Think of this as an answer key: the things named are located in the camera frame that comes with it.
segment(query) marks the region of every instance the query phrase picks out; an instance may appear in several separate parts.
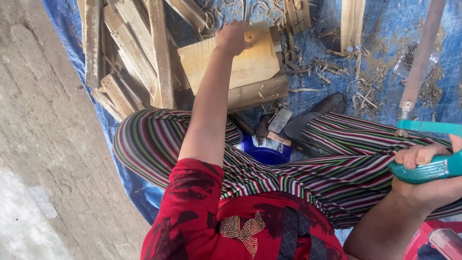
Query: black shoe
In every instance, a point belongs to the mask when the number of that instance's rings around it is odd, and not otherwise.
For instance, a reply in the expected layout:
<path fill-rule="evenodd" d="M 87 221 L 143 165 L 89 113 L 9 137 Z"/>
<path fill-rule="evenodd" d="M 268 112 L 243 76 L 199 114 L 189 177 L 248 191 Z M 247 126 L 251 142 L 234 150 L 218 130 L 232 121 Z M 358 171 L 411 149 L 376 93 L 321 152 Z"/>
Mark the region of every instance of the black shoe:
<path fill-rule="evenodd" d="M 319 101 L 307 114 L 288 122 L 284 131 L 290 139 L 297 142 L 300 140 L 303 128 L 309 121 L 329 112 L 343 114 L 346 110 L 347 96 L 340 92 L 331 94 Z"/>

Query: blue plastic stool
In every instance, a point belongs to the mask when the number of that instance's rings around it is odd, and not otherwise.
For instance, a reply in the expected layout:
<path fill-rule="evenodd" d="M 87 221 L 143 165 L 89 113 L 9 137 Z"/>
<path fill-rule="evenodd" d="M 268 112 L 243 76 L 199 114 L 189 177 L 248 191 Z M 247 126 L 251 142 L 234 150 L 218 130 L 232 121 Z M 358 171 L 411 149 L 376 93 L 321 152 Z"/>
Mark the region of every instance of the blue plastic stool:
<path fill-rule="evenodd" d="M 255 160 L 268 164 L 268 165 L 277 165 L 290 162 L 290 154 L 292 153 L 292 148 L 287 145 L 283 145 L 282 153 L 266 147 L 256 147 L 252 136 L 248 134 L 243 134 L 243 140 L 241 143 L 242 151 L 248 155 L 255 158 Z"/>

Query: red top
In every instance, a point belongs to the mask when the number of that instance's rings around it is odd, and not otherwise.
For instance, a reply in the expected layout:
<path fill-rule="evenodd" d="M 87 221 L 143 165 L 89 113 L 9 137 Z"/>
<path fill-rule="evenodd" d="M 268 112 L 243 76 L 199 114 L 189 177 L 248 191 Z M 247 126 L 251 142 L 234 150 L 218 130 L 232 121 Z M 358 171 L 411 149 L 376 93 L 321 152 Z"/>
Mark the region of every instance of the red top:
<path fill-rule="evenodd" d="M 220 200 L 223 169 L 180 160 L 142 260 L 347 260 L 326 217 L 285 192 Z"/>

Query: striped pants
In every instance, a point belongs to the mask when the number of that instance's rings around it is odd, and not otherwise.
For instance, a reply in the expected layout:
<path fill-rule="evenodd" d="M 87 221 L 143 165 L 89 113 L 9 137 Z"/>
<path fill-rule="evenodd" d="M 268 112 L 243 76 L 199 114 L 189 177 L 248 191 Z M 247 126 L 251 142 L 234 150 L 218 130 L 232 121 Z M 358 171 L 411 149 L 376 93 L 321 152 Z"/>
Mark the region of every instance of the striped pants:
<path fill-rule="evenodd" d="M 147 181 L 165 188 L 188 129 L 191 112 L 145 109 L 126 118 L 117 129 L 114 150 L 119 160 Z M 391 190 L 387 164 L 396 151 L 415 144 L 450 142 L 410 133 L 395 137 L 396 128 L 328 113 L 310 121 L 302 132 L 305 145 L 333 156 L 265 165 L 233 147 L 239 131 L 226 124 L 222 198 L 281 191 L 307 200 L 336 229 L 354 226 Z M 462 213 L 462 199 L 435 210 L 427 220 Z"/>

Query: hammer head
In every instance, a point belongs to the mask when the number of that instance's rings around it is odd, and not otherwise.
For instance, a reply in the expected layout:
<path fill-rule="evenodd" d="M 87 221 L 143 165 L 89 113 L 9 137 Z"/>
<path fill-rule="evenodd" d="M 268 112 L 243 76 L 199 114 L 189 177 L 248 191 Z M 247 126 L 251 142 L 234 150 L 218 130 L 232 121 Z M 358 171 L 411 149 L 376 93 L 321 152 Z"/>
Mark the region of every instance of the hammer head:
<path fill-rule="evenodd" d="M 268 133 L 269 133 L 268 123 L 270 120 L 271 120 L 271 117 L 269 116 L 260 117 L 260 121 L 258 122 L 258 125 L 257 125 L 257 130 L 255 131 L 255 136 L 257 140 L 259 140 L 261 137 L 266 138 L 268 136 Z"/>

